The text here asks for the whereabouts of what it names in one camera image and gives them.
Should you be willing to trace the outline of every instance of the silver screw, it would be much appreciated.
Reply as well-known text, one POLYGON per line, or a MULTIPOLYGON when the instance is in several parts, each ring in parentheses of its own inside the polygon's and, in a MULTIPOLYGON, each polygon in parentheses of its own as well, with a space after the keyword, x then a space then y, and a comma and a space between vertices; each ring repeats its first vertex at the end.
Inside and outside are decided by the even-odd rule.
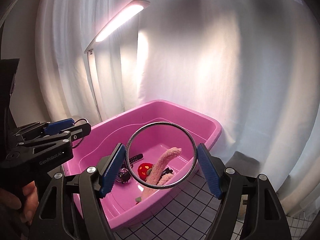
POLYGON ((62 177, 62 173, 61 172, 58 172, 54 175, 54 178, 55 179, 60 179, 62 177))
POLYGON ((233 168, 226 168, 226 173, 228 174, 234 174, 235 170, 233 168))
POLYGON ((97 168, 94 167, 94 166, 91 166, 91 167, 87 168, 87 172, 88 173, 94 173, 96 170, 97 170, 97 168))
POLYGON ((261 180, 267 180, 268 178, 267 178, 267 176, 266 175, 264 175, 264 174, 260 174, 259 175, 259 179, 261 179, 261 180))

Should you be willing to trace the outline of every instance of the pink basin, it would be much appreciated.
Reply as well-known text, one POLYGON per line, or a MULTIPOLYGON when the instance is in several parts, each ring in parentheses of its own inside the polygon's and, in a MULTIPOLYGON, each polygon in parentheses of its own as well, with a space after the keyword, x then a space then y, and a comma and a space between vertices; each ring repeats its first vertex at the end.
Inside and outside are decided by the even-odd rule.
MULTIPOLYGON (((136 130, 147 123, 158 121, 182 126, 189 131, 197 145, 205 143, 209 150, 221 133, 220 124, 208 116, 168 101, 152 101, 94 126, 90 135, 73 150, 74 158, 63 165, 66 176, 81 173, 87 167, 96 165, 100 158, 112 153, 117 143, 126 145, 136 130)), ((178 180, 189 170, 193 150, 188 137, 172 126, 150 127, 134 139, 130 157, 142 153, 144 158, 133 165, 133 170, 137 172, 141 163, 155 164, 161 154, 171 147, 182 148, 181 156, 168 165, 175 174, 170 183, 178 180)), ((111 229, 116 230, 145 220, 180 192, 179 187, 158 190, 136 205, 135 198, 141 196, 142 190, 141 185, 133 178, 125 184, 115 182, 111 193, 101 200, 111 229)), ((81 210, 79 195, 75 195, 74 199, 81 210)))

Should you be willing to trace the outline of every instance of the human hand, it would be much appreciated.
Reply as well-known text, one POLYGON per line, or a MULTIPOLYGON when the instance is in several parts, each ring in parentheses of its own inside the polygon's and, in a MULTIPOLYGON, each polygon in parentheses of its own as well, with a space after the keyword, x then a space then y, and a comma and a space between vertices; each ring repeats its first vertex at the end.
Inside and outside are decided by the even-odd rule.
MULTIPOLYGON (((38 192, 35 182, 31 182, 22 188, 22 192, 26 197, 23 212, 20 214, 20 219, 23 223, 31 224, 33 216, 38 207, 38 192)), ((21 208, 21 201, 12 193, 0 188, 0 203, 11 209, 18 210, 21 208)))

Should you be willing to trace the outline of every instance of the blue textured pad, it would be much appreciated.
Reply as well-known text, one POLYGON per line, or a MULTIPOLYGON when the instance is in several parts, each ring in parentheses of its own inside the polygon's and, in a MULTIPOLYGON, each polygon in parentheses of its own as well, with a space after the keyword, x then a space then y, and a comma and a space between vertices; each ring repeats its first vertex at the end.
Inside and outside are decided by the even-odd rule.
POLYGON ((122 144, 117 152, 113 155, 110 164, 102 175, 102 186, 99 191, 101 198, 104 198, 108 193, 111 192, 122 163, 124 162, 124 157, 125 147, 122 144))
POLYGON ((47 125, 46 129, 44 129, 44 133, 46 135, 55 135, 58 134, 61 130, 65 130, 74 126, 74 124, 75 120, 73 120, 72 118, 52 122, 47 125))
POLYGON ((197 147, 197 152, 198 162, 201 166, 205 180, 208 183, 210 192, 214 194, 217 199, 221 199, 222 190, 220 188, 220 177, 210 160, 210 153, 201 144, 197 147))

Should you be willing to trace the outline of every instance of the sheer curtain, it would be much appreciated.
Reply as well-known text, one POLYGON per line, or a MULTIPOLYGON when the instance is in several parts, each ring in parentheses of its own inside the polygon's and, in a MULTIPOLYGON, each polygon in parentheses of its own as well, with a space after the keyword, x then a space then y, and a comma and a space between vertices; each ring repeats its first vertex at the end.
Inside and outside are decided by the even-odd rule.
POLYGON ((256 159, 286 213, 319 209, 320 39, 303 1, 150 0, 89 66, 84 49, 129 1, 41 1, 36 63, 52 119, 96 124, 154 99, 178 103, 221 123, 211 154, 256 159))

